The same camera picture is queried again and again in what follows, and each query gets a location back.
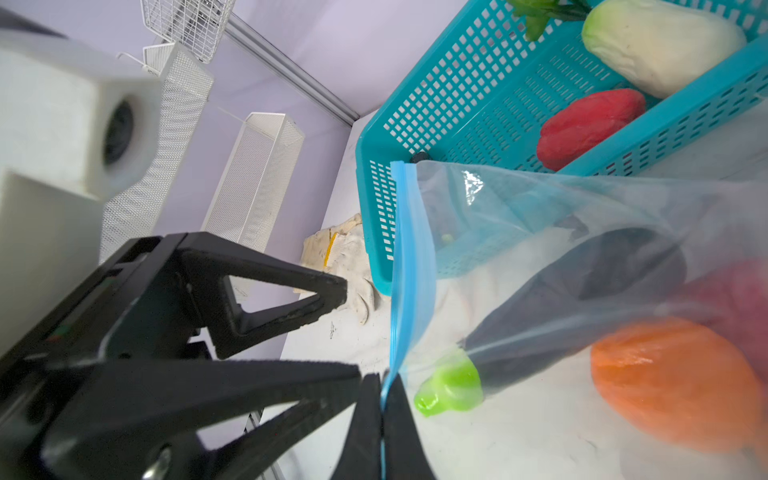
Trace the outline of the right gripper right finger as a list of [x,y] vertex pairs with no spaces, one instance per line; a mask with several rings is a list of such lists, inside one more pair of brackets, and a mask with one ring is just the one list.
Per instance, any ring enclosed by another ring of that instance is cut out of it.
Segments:
[[382,407],[382,478],[435,480],[401,376],[392,380]]

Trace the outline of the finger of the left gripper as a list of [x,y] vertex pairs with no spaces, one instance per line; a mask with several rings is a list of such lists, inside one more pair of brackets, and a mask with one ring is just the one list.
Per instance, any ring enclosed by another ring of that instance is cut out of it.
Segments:
[[351,405],[356,366],[118,359],[7,384],[5,479],[253,479]]
[[155,261],[171,269],[193,329],[219,359],[310,325],[342,306],[347,281],[291,264],[209,232],[132,238],[101,265]]

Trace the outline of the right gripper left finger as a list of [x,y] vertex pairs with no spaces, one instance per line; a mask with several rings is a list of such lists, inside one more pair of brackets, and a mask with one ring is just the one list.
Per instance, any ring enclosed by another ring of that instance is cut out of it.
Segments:
[[381,478],[382,413],[381,380],[366,375],[358,390],[353,416],[332,480]]

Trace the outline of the clear zip bag blue zipper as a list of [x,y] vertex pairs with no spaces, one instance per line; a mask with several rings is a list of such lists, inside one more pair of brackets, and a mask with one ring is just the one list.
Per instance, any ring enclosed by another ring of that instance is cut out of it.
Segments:
[[765,183],[391,174],[390,368],[436,477],[766,477]]

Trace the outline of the dark purple eggplant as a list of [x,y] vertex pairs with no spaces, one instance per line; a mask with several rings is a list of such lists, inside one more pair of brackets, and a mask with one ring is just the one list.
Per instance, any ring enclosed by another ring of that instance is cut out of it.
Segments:
[[679,243],[640,227],[592,237],[543,268],[438,362],[425,417],[470,411],[650,314],[687,276]]

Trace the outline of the orange tangerine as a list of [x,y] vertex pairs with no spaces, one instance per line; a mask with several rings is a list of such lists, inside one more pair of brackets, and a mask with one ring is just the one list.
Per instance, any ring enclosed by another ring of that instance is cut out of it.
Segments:
[[762,388],[745,355],[711,329],[678,317],[645,319],[595,342],[593,384],[638,430],[704,453],[752,443]]

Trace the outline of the teal plastic basket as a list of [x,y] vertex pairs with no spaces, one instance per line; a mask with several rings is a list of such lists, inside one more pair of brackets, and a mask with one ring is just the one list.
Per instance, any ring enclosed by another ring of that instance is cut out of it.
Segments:
[[[738,25],[747,45],[566,168],[632,176],[758,105],[767,91],[767,5],[698,1]],[[553,20],[535,43],[505,1],[471,1],[363,130],[356,147],[364,238],[375,287],[389,294],[395,239],[390,166],[437,161],[539,172],[543,123],[587,95],[626,81],[589,53],[577,22]]]

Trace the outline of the pink red dragon fruit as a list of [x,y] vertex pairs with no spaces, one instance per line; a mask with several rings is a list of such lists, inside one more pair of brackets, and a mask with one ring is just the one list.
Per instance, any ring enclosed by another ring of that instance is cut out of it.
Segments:
[[752,258],[713,270],[672,297],[679,315],[727,339],[767,382],[767,260]]

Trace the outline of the white mesh two-tier shelf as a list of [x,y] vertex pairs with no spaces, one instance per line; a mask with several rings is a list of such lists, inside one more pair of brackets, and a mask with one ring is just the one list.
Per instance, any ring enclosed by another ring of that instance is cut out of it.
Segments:
[[238,117],[210,99],[214,77],[177,42],[147,46],[162,83],[157,155],[104,209],[100,258],[131,238],[206,231],[265,251],[305,140],[285,113]]

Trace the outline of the dark green cucumber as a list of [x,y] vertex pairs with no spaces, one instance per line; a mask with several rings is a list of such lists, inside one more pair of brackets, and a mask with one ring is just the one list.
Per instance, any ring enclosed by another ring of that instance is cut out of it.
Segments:
[[411,159],[409,160],[409,162],[410,162],[411,164],[417,164],[417,163],[419,163],[419,162],[422,162],[422,161],[428,161],[428,160],[430,160],[430,159],[431,159],[431,156],[429,155],[429,153],[428,153],[428,152],[426,152],[426,151],[421,151],[421,152],[418,152],[418,153],[414,154],[414,155],[411,157]]

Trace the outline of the red bell pepper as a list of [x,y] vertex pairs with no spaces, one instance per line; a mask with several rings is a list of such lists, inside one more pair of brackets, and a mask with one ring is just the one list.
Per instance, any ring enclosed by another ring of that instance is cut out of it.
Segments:
[[597,92],[579,99],[543,124],[537,159],[557,172],[645,111],[644,95],[632,89]]

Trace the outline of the green leafy vegetable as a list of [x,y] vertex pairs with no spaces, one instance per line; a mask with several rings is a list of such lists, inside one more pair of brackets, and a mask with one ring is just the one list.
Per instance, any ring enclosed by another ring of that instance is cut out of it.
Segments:
[[592,7],[582,0],[508,0],[512,13],[525,21],[524,37],[528,42],[537,41],[551,19],[563,22],[584,21]]

